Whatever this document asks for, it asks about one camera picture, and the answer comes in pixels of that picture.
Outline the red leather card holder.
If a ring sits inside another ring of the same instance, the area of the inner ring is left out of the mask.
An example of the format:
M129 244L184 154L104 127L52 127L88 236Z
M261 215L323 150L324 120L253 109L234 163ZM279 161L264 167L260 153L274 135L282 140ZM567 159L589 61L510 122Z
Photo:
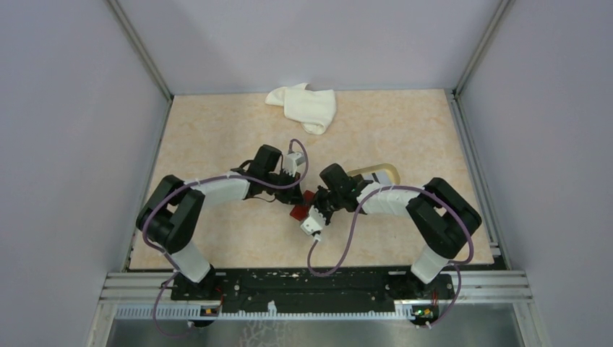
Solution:
M289 215L293 219L298 220L298 221L302 221L306 219L308 217L309 209L311 207L314 196L315 196L314 192L310 190L306 190L302 195L303 201L297 205L294 205Z

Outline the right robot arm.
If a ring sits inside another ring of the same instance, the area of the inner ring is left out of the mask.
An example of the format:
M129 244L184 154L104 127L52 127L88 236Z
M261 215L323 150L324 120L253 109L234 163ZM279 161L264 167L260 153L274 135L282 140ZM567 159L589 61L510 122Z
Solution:
M453 263L467 246L473 259L472 236L482 219L447 181L434 177L422 187L403 186L384 165L345 171L334 163L320 173L323 185L307 199L307 214L300 219L302 231L320 240L332 215L346 210L353 215L385 214L413 221L425 241L419 258L411 266L407 288L416 298L427 297L435 288L435 277Z

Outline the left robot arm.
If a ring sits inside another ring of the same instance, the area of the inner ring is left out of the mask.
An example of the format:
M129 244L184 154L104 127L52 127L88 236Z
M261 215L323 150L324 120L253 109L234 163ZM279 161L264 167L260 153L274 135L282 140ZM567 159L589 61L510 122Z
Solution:
M162 178L141 209L136 227L143 241L158 250L175 271L189 281L199 299L210 298L217 288L214 267L192 241L201 212L232 201L267 194L286 205L304 200L301 180L309 168L305 150L262 145L255 157L220 176L186 182L174 175Z

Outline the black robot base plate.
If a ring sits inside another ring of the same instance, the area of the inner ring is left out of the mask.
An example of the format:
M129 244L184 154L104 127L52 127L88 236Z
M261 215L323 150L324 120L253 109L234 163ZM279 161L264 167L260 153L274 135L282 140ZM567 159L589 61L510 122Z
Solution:
M450 275L428 284L409 266L342 267L317 277L305 267L221 268L199 286L178 275L171 285L174 301L221 300L223 313L256 313L274 302L284 314L391 312L397 300L440 303L454 297Z

